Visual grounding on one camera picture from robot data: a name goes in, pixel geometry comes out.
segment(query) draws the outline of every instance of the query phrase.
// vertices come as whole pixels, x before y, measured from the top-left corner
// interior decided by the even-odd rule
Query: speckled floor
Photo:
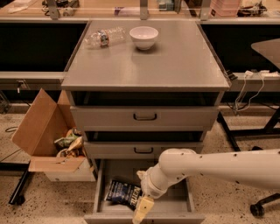
[[[0,115],[0,160],[18,150],[11,142],[9,127],[16,127],[23,114]],[[225,114],[231,129],[262,128],[270,118],[266,113],[233,116]],[[279,138],[243,139],[238,142],[242,150],[250,150],[254,145],[264,149],[280,149]],[[232,151],[226,135],[219,123],[215,123],[205,139],[202,153]],[[24,163],[29,156],[19,151],[5,162]],[[71,223],[85,224],[84,214],[93,212],[95,182],[51,182],[44,173],[34,173],[24,189],[25,203],[13,206],[8,202],[19,176],[0,173],[0,223]],[[273,192],[228,183],[208,177],[190,177],[195,209],[204,214],[203,224],[264,224],[280,223],[280,200],[264,206],[265,215],[257,219],[249,211],[249,206]]]

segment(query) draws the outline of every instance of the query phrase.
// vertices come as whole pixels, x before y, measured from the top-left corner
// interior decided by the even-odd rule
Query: chair wheel
[[[261,147],[258,147],[258,146],[254,146],[252,148],[252,151],[263,151],[263,149]]]
[[[264,215],[264,209],[261,205],[254,204],[250,206],[251,213],[256,217],[262,217]]]

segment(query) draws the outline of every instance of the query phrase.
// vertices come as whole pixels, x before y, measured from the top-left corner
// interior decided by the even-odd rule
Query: cabinet drawer front
[[[93,143],[85,142],[87,156],[91,159],[146,159],[158,158],[159,155],[170,148],[192,149],[201,153],[202,142],[190,143]]]
[[[71,107],[81,130],[203,130],[211,129],[217,107]]]

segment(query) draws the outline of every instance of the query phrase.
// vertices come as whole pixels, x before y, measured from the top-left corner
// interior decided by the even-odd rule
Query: cabinet top
[[[136,49],[130,29],[147,25],[158,30],[157,43]],[[100,29],[122,26],[126,41],[88,49],[82,41],[66,78],[65,90],[87,91],[222,91],[228,81],[195,21],[93,20],[86,36]]]

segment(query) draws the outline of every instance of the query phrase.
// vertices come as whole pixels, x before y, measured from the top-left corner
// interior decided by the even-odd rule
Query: gray cabinet
[[[148,25],[159,41],[148,51],[125,43],[77,51],[62,88],[83,132],[87,155],[96,162],[94,212],[87,223],[131,223],[132,211],[104,201],[114,176],[139,183],[136,171],[154,165],[162,151],[189,148],[201,152],[218,115],[228,82],[197,24],[187,20],[93,20],[87,34],[123,26],[127,32]],[[156,201],[144,223],[201,223],[194,212],[187,180]]]

